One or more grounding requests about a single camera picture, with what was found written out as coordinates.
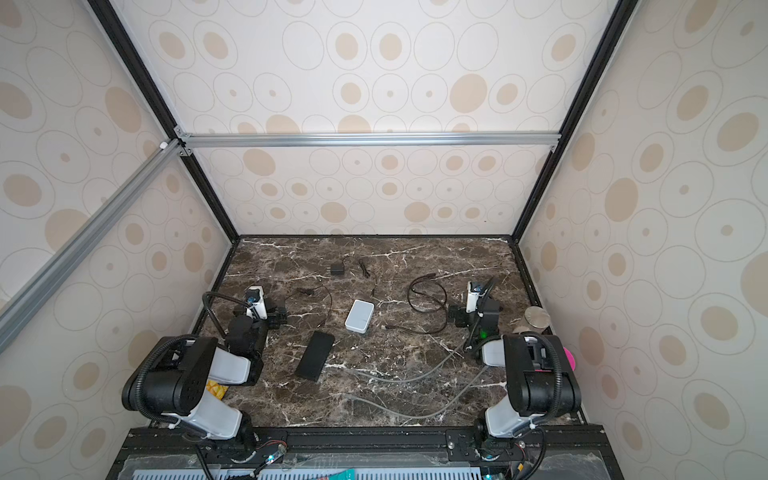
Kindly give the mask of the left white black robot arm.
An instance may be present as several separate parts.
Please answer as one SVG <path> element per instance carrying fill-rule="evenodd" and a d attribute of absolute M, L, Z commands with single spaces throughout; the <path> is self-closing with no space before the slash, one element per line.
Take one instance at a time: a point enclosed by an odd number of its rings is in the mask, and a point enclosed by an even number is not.
<path fill-rule="evenodd" d="M 220 337 L 161 338 L 124 384 L 122 406 L 203 441 L 254 452 L 250 415 L 226 405 L 207 384 L 254 386 L 268 334 L 287 323 L 287 310 L 268 301 L 260 286 L 249 287 L 244 299 L 208 291 L 202 305 Z"/>

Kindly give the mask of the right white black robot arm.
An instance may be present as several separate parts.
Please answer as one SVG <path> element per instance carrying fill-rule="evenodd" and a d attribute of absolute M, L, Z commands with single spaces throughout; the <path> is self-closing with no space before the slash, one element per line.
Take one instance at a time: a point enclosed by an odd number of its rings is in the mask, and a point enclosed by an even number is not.
<path fill-rule="evenodd" d="M 540 306 L 525 309 L 521 329 L 503 335 L 502 307 L 492 297 L 494 277 L 467 283 L 465 305 L 451 307 L 449 318 L 465 328 L 460 350 L 490 368 L 502 368 L 506 394 L 476 422 L 475 439 L 520 439 L 544 423 L 578 412 L 581 391 L 573 372 L 575 361 L 559 337 L 543 331 L 551 324 Z"/>

